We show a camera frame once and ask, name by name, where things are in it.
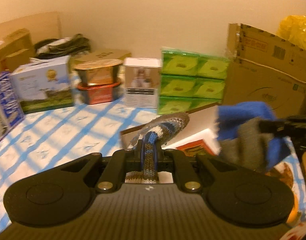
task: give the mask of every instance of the table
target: table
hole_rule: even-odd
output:
[[[72,76],[76,85],[79,78]],[[3,195],[15,181],[92,152],[120,149],[119,132],[156,118],[155,109],[125,108],[124,99],[86,105],[73,89],[75,106],[27,114],[0,141],[0,231],[10,223]]]

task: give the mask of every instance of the beige wall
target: beige wall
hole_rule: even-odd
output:
[[[83,33],[94,47],[223,55],[229,22],[275,32],[283,17],[306,15],[306,0],[0,0],[0,22],[51,10],[62,12],[64,36]]]

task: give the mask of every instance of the stack of green packages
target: stack of green packages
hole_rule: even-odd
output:
[[[176,49],[163,49],[162,58],[158,114],[221,102],[229,59]]]

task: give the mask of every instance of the silver screw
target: silver screw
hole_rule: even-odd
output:
[[[113,184],[111,182],[108,182],[108,181],[103,181],[103,182],[100,182],[97,187],[99,189],[102,189],[102,190],[108,190],[108,189],[111,189],[113,188]]]
[[[184,186],[189,190],[195,190],[195,189],[199,189],[201,185],[196,181],[189,181],[185,183]]]

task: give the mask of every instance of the knit fabric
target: knit fabric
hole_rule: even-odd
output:
[[[126,174],[126,183],[158,183],[156,142],[166,144],[175,137],[189,122],[186,113],[168,114],[160,116],[146,126],[131,140],[129,148],[136,148],[142,139],[141,167],[142,171],[131,171]]]

